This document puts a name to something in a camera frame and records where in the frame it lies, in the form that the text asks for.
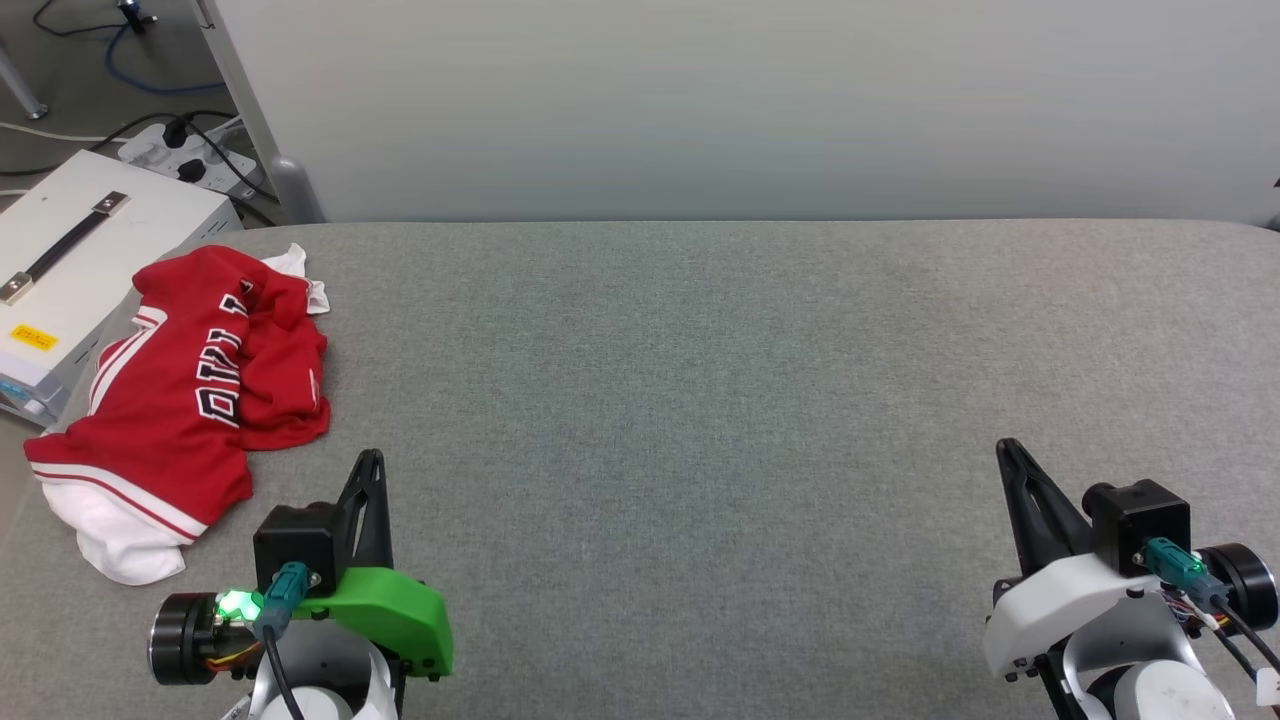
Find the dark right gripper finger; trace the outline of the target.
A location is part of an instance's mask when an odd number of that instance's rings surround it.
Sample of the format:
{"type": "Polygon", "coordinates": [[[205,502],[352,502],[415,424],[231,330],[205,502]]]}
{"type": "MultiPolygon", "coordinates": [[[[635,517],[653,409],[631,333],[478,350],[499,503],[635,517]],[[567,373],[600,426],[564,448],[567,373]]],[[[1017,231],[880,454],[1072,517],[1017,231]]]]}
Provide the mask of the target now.
{"type": "Polygon", "coordinates": [[[1038,503],[1042,469],[1015,438],[1000,439],[996,456],[1020,573],[1029,577],[1046,565],[1051,551],[1050,527],[1038,503]]]}
{"type": "Polygon", "coordinates": [[[1091,551],[1091,524],[1065,495],[1044,496],[1044,565],[1091,551]]]}

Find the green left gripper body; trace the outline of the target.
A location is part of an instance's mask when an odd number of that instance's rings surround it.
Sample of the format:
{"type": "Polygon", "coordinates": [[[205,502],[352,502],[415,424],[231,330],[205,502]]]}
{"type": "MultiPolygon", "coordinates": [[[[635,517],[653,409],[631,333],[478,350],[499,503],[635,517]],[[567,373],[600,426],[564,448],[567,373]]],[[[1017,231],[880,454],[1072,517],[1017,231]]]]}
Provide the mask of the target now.
{"type": "Polygon", "coordinates": [[[280,659],[300,650],[307,634],[340,630],[370,642],[393,678],[439,682],[453,673],[444,598],[385,568],[351,569],[328,594],[278,578],[264,591],[172,594],[150,632],[150,671],[163,685],[206,685],[221,675],[255,679],[270,659],[266,629],[280,659]]]}

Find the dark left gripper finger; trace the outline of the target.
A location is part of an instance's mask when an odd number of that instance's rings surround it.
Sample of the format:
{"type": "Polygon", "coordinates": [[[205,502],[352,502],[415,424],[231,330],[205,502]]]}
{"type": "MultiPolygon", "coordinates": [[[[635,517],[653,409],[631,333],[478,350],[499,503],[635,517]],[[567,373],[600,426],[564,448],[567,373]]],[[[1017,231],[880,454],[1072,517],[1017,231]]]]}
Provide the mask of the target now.
{"type": "Polygon", "coordinates": [[[390,514],[384,480],[364,483],[352,506],[352,568],[394,568],[390,514]]]}
{"type": "Polygon", "coordinates": [[[385,566],[387,466],[380,450],[357,456],[337,507],[337,557],[346,566],[385,566]]]}

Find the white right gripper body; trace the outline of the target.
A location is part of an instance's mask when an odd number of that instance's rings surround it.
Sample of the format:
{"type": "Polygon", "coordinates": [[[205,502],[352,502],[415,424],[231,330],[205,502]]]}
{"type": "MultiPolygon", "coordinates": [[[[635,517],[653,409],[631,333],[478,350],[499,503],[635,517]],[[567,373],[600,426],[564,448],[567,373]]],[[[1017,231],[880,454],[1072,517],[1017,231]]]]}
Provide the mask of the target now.
{"type": "Polygon", "coordinates": [[[1124,577],[1093,553],[1060,559],[1005,591],[986,624],[983,656],[995,676],[1041,669],[1074,682],[1120,670],[1123,682],[1203,682],[1187,620],[1238,635],[1277,625],[1277,582],[1242,544],[1184,550],[1148,543],[1124,577]]]}

